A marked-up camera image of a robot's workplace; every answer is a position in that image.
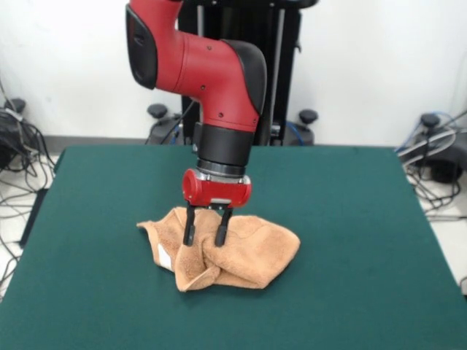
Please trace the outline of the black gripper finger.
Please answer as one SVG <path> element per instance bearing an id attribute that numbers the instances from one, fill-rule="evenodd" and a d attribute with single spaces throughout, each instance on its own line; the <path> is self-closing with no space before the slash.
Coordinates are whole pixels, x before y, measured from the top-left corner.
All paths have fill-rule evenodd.
<path id="1" fill-rule="evenodd" d="M 195 207 L 192 206 L 190 203 L 187 204 L 186 215 L 187 217 L 186 217 L 186 223 L 185 223 L 183 244 L 192 245 L 195 231 L 196 231 L 196 227 L 194 225 L 196 213 L 195 213 Z"/>
<path id="2" fill-rule="evenodd" d="M 216 236 L 215 236 L 215 246 L 216 247 L 221 247 L 225 243 L 225 239 L 227 236 L 228 232 L 228 223 L 230 221 L 230 218 L 233 214 L 233 209 L 226 207 L 223 210 L 223 215 L 221 217 L 220 224 L 217 228 Z"/>

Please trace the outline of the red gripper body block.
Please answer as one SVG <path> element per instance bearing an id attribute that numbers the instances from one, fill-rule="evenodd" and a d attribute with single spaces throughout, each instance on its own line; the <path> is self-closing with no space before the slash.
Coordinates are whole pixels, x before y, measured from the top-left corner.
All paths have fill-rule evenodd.
<path id="1" fill-rule="evenodd" d="M 190 168 L 182 178 L 183 197 L 195 207 L 243 207 L 250 199 L 251 192 L 252 182 L 247 175 L 228 178 Z"/>

